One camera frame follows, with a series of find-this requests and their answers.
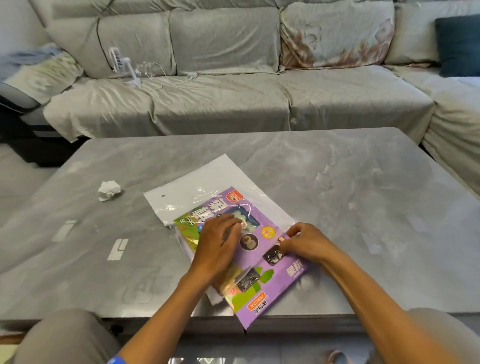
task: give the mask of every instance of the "forearm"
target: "forearm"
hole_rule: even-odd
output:
[[[387,364],[458,364],[346,253],[319,261],[337,282]]]
[[[163,364],[173,355],[208,282],[187,273],[162,307],[120,350],[127,364]]]

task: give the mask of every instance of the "toy package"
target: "toy package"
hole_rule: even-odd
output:
[[[234,214],[242,220],[233,262],[213,286],[247,328],[306,269],[305,261],[280,253],[288,236],[230,187],[175,220],[184,241],[196,251],[200,231],[210,218]]]

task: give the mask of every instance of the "small white fan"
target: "small white fan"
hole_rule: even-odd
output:
[[[108,50],[108,55],[113,63],[113,72],[118,73],[120,75],[124,75],[127,73],[125,69],[125,65],[127,65],[128,71],[132,75],[132,80],[128,81],[127,83],[130,86],[140,87],[142,85],[142,81],[140,78],[137,77],[135,72],[133,71],[132,64],[130,63],[130,58],[122,57],[120,54],[120,50],[116,47],[110,47]]]

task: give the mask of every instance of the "gray pants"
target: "gray pants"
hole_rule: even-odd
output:
[[[480,338],[450,315],[428,308],[409,311],[410,317],[462,364],[474,364],[480,358]],[[89,312],[75,309],[54,313],[26,335],[12,364],[106,364],[120,350],[115,338]],[[370,364],[382,364],[377,352]]]

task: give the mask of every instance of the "coffee table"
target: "coffee table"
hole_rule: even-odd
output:
[[[378,128],[88,141],[0,230],[0,327],[81,307],[135,330],[189,267],[143,193],[224,153],[403,308],[480,318],[480,202],[399,130]],[[109,180],[124,193],[101,203],[96,192]],[[121,259],[108,260],[117,240]],[[188,330],[243,332],[232,315],[202,300]],[[335,283],[311,267],[249,328],[260,331],[361,326]]]

